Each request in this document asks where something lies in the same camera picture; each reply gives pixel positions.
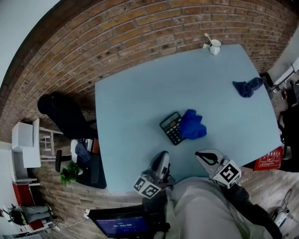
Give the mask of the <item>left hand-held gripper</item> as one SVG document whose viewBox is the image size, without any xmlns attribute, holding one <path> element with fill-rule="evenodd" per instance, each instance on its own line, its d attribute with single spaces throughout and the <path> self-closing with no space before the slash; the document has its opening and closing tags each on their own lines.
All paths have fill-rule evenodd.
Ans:
<svg viewBox="0 0 299 239">
<path fill-rule="evenodd" d="M 160 191 L 175 184 L 170 172 L 169 152 L 162 151 L 152 159 L 149 170 L 143 171 L 137 178 L 133 188 L 145 198 L 153 198 Z"/>
</svg>

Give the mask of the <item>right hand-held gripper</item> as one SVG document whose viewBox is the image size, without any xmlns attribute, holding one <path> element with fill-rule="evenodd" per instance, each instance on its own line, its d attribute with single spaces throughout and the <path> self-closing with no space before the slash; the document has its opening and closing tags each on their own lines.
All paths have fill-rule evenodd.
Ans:
<svg viewBox="0 0 299 239">
<path fill-rule="evenodd" d="M 217 149 L 203 149 L 195 156 L 209 178 L 223 188 L 230 189 L 241 178 L 241 170 L 236 163 Z"/>
</svg>

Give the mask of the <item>black calculator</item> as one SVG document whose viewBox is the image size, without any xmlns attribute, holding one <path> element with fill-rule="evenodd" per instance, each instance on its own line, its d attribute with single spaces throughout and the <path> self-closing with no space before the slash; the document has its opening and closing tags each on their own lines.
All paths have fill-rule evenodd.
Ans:
<svg viewBox="0 0 299 239">
<path fill-rule="evenodd" d="M 180 144 L 185 140 L 185 138 L 181 136 L 181 122 L 182 117 L 180 116 L 180 114 L 178 112 L 173 112 L 159 124 L 160 128 L 164 131 L 164 133 L 174 146 Z"/>
</svg>

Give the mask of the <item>bright blue cloth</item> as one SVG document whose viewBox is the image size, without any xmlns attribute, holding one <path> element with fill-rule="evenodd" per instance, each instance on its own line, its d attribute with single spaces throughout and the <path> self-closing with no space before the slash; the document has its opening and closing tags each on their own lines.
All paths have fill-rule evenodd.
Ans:
<svg viewBox="0 0 299 239">
<path fill-rule="evenodd" d="M 196 110 L 188 109 L 180 123 L 180 136 L 190 140 L 202 138 L 207 135 L 206 126 L 201 124 L 202 116 Z"/>
</svg>

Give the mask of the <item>person's right forearm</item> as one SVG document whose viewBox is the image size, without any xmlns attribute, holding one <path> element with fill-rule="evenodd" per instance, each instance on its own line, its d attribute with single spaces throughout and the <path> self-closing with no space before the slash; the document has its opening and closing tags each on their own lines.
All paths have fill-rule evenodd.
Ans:
<svg viewBox="0 0 299 239">
<path fill-rule="evenodd" d="M 241 213 L 248 221 L 254 225 L 262 226 L 271 235 L 272 239 L 282 239 L 279 227 L 272 221 L 270 215 L 258 204 L 252 204 L 249 193 L 238 184 L 234 184 L 230 189 L 220 186 L 224 197 Z"/>
</svg>

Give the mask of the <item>person's left forearm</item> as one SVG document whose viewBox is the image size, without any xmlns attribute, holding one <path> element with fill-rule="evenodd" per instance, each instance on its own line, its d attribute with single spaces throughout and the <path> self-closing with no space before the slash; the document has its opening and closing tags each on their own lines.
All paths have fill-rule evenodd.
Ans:
<svg viewBox="0 0 299 239">
<path fill-rule="evenodd" d="M 154 232 L 166 233 L 170 229 L 170 224 L 166 222 L 167 202 L 166 190 L 161 190 L 152 199 L 144 198 L 142 200 L 146 219 L 150 229 Z"/>
</svg>

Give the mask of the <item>dark navy cloth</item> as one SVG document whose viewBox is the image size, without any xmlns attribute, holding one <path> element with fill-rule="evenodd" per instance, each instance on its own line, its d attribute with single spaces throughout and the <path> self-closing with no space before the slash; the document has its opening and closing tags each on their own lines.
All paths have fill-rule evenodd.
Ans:
<svg viewBox="0 0 299 239">
<path fill-rule="evenodd" d="M 254 94 L 254 92 L 263 85 L 263 79 L 259 77 L 255 77 L 248 82 L 233 81 L 232 84 L 241 97 L 250 98 Z"/>
</svg>

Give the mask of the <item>person's grey sweatshirt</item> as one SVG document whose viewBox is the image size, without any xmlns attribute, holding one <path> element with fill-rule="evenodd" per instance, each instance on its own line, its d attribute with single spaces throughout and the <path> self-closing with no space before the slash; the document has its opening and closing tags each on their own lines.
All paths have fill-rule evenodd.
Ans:
<svg viewBox="0 0 299 239">
<path fill-rule="evenodd" d="M 224 197 L 220 186 L 198 177 L 185 179 L 167 193 L 164 239 L 272 239 Z"/>
</svg>

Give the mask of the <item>red box with white print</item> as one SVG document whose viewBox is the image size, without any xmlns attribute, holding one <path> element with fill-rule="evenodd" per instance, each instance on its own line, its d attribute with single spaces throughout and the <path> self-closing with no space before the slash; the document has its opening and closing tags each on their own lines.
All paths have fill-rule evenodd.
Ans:
<svg viewBox="0 0 299 239">
<path fill-rule="evenodd" d="M 279 169 L 283 158 L 283 147 L 278 147 L 268 154 L 255 160 L 254 171 Z"/>
</svg>

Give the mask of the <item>black tablet with timer screen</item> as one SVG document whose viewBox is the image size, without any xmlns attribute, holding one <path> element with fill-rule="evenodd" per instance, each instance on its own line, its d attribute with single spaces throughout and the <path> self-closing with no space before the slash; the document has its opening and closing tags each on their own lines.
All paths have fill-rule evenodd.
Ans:
<svg viewBox="0 0 299 239">
<path fill-rule="evenodd" d="M 90 210 L 88 217 L 108 238 L 135 239 L 150 233 L 150 224 L 142 205 Z"/>
</svg>

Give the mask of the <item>grey-blue garment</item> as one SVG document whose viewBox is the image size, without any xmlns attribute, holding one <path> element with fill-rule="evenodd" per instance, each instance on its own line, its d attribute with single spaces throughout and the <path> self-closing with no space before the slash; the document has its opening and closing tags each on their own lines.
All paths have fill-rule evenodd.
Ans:
<svg viewBox="0 0 299 239">
<path fill-rule="evenodd" d="M 75 146 L 75 153 L 82 163 L 87 163 L 91 159 L 91 154 L 88 151 L 88 142 L 85 139 L 78 139 L 78 143 Z"/>
</svg>

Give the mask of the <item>white round device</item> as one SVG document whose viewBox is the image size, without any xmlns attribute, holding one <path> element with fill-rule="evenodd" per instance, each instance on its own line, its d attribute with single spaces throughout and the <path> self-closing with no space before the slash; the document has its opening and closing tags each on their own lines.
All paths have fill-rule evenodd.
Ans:
<svg viewBox="0 0 299 239">
<path fill-rule="evenodd" d="M 271 219 L 274 221 L 277 227 L 280 228 L 287 220 L 289 213 L 290 210 L 288 208 L 283 210 L 277 209 L 276 211 L 274 211 Z"/>
</svg>

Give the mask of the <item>green potted plant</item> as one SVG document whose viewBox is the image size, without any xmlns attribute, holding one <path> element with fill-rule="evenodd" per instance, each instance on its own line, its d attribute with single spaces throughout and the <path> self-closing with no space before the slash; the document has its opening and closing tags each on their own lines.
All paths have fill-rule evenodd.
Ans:
<svg viewBox="0 0 299 239">
<path fill-rule="evenodd" d="M 77 180 L 77 177 L 79 175 L 80 168 L 79 166 L 71 161 L 66 168 L 63 168 L 62 171 L 60 172 L 60 177 L 61 177 L 61 183 L 63 185 L 72 183 Z"/>
</svg>

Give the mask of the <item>black high-back office chair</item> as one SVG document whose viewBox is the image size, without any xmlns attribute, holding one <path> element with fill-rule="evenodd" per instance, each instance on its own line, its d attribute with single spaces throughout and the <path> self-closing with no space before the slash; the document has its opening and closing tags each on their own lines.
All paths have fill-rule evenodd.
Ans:
<svg viewBox="0 0 299 239">
<path fill-rule="evenodd" d="M 70 155 L 64 155 L 61 150 L 56 153 L 56 172 L 60 173 L 73 161 L 80 168 L 76 182 L 89 187 L 105 189 L 107 183 L 100 155 L 98 131 L 91 128 L 75 100 L 70 96 L 55 92 L 41 96 L 37 107 L 39 112 L 47 115 L 63 135 L 71 141 Z M 75 153 L 78 139 L 85 139 L 88 142 L 91 159 L 87 163 L 82 163 Z"/>
</svg>

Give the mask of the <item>white enamel mug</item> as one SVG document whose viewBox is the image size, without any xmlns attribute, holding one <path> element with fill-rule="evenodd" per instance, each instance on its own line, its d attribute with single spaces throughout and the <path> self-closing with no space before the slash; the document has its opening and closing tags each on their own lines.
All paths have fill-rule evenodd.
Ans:
<svg viewBox="0 0 299 239">
<path fill-rule="evenodd" d="M 222 43 L 216 39 L 213 39 L 210 41 L 210 53 L 212 55 L 217 55 L 219 52 L 220 52 L 220 49 L 221 49 L 221 46 L 222 46 Z"/>
</svg>

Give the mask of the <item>red cabinet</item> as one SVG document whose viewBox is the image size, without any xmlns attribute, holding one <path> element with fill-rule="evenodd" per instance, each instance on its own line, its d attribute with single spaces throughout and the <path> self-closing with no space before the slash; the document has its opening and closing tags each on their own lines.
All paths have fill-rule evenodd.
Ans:
<svg viewBox="0 0 299 239">
<path fill-rule="evenodd" d="M 34 206 L 35 202 L 28 184 L 13 183 L 16 201 L 20 206 Z"/>
</svg>

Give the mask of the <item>white cabinet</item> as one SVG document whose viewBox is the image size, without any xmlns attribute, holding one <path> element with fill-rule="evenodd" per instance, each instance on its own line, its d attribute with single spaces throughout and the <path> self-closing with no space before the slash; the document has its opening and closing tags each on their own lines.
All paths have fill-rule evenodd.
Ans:
<svg viewBox="0 0 299 239">
<path fill-rule="evenodd" d="M 12 130 L 12 180 L 14 183 L 32 182 L 27 169 L 41 167 L 39 146 L 40 120 L 32 124 L 18 122 Z"/>
</svg>

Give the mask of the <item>metal desk frame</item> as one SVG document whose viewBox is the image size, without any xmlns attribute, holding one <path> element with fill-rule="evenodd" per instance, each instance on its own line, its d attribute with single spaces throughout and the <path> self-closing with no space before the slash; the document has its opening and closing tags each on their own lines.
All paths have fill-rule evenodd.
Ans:
<svg viewBox="0 0 299 239">
<path fill-rule="evenodd" d="M 299 62 L 291 64 L 291 67 L 273 84 L 269 93 L 273 92 L 277 87 L 288 80 L 297 71 L 299 71 Z"/>
</svg>

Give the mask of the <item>white stool frame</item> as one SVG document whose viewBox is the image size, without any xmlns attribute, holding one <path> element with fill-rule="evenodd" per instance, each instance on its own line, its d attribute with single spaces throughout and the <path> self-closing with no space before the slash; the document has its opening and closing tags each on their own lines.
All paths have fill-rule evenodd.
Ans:
<svg viewBox="0 0 299 239">
<path fill-rule="evenodd" d="M 54 136 L 63 135 L 62 132 L 47 129 L 44 127 L 39 127 L 39 150 L 41 161 L 44 162 L 53 162 L 56 159 L 55 143 Z"/>
</svg>

